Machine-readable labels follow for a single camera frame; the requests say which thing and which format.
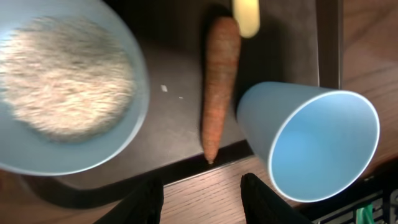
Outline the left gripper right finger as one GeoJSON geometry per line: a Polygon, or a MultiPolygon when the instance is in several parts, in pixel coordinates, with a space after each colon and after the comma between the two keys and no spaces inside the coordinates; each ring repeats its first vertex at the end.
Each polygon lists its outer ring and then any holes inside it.
{"type": "Polygon", "coordinates": [[[312,224],[253,173],[242,176],[240,188],[247,224],[312,224]]]}

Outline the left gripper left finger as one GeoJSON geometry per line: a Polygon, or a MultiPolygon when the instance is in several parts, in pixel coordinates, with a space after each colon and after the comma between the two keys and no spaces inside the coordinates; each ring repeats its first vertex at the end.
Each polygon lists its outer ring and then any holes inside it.
{"type": "Polygon", "coordinates": [[[159,224],[164,204],[164,185],[159,178],[136,187],[94,224],[159,224]]]}

